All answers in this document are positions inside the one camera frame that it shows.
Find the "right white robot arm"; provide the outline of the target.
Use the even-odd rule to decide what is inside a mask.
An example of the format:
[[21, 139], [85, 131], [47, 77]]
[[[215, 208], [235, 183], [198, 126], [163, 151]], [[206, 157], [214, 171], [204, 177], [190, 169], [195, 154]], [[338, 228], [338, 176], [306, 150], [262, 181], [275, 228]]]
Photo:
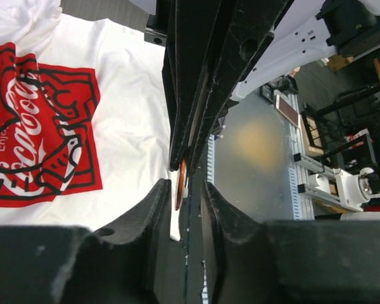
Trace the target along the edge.
[[380, 34], [380, 1], [172, 1], [162, 68], [171, 171], [195, 172], [229, 101], [298, 66], [354, 56]]

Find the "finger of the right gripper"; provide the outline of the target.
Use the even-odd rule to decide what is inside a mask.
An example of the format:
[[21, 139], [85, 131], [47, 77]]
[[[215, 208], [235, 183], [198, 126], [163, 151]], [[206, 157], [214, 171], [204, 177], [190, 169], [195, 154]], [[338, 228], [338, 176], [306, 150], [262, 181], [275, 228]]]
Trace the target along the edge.
[[270, 43], [274, 28], [292, 1], [222, 1], [223, 25], [214, 28], [217, 48], [210, 55], [206, 84], [200, 89], [201, 109], [187, 154], [187, 172], [197, 171], [201, 154], [234, 88], [244, 80]]
[[171, 171], [179, 169], [189, 144], [220, 4], [220, 1], [171, 2], [162, 69], [171, 126]]

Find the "white printed t-shirt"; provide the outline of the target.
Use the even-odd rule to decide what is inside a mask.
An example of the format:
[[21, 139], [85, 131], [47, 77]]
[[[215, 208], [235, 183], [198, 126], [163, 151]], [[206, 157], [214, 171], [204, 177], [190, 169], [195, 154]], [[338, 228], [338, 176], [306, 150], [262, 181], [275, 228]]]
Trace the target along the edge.
[[0, 1], [0, 225], [96, 231], [176, 181], [163, 55], [59, 1]]

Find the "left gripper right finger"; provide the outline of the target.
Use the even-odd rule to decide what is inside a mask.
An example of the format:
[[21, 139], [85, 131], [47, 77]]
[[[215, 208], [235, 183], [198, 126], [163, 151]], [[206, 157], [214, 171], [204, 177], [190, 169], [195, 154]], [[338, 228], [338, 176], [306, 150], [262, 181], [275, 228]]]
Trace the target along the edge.
[[210, 303], [380, 303], [380, 221], [262, 224], [201, 188]]

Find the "orange round brooch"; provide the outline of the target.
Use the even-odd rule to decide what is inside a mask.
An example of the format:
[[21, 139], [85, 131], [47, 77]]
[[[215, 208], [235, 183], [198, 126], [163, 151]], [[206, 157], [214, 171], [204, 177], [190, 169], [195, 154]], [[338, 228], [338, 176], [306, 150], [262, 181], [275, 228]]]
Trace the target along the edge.
[[175, 201], [175, 211], [179, 211], [185, 198], [187, 191], [186, 182], [187, 182], [187, 156], [184, 156], [178, 170], [178, 181], [177, 181], [177, 193]]

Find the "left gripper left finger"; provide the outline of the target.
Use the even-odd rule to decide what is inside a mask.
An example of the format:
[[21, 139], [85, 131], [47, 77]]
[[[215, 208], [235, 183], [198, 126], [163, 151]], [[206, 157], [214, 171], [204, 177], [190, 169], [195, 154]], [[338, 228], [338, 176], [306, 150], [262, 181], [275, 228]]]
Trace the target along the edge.
[[171, 194], [171, 181], [161, 179], [94, 232], [0, 225], [0, 303], [184, 303]]

